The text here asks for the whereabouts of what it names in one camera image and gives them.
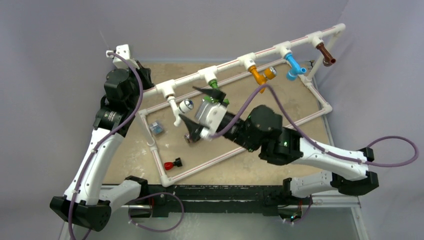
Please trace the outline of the white faucet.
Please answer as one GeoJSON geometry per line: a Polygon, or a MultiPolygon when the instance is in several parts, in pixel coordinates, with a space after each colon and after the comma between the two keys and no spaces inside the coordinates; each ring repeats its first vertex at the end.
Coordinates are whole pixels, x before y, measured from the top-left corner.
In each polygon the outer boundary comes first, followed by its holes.
{"type": "Polygon", "coordinates": [[[190,112],[191,110],[193,110],[194,109],[194,103],[189,98],[185,98],[185,99],[181,100],[179,103],[177,103],[174,95],[167,96],[166,100],[169,103],[171,110],[172,110],[172,113],[175,117],[175,121],[174,121],[173,125],[175,127],[178,127],[182,122],[180,115],[185,115],[188,112],[190,112]]]}

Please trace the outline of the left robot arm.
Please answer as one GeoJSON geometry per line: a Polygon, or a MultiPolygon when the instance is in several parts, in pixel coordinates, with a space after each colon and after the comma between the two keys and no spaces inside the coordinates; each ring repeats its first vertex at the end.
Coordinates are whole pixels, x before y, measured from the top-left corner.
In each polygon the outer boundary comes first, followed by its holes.
{"type": "Polygon", "coordinates": [[[135,70],[115,69],[106,76],[105,95],[95,115],[91,139],[84,159],[63,196],[54,196],[49,207],[70,229],[74,225],[100,232],[111,214],[130,201],[138,205],[149,199],[147,180],[126,177],[114,188],[101,192],[103,180],[115,152],[123,142],[140,108],[141,89],[154,87],[151,70],[131,60],[135,70]]]}

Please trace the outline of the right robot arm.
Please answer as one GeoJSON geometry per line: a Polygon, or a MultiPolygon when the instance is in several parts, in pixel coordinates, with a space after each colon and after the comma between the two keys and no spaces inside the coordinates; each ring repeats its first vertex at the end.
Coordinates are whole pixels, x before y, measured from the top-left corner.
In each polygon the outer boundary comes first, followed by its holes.
{"type": "Polygon", "coordinates": [[[203,89],[202,93],[210,96],[212,102],[201,104],[195,120],[179,115],[193,142],[224,137],[248,152],[258,151],[259,158],[269,164],[305,165],[320,170],[305,177],[286,178],[280,191],[284,202],[292,204],[299,198],[326,191],[363,196],[379,187],[378,175],[368,167],[374,161],[370,147],[345,150],[313,140],[295,125],[283,126],[283,120],[289,118],[285,111],[278,114],[263,104],[242,119],[255,93],[248,97],[237,114],[228,111],[224,92],[203,89]]]}

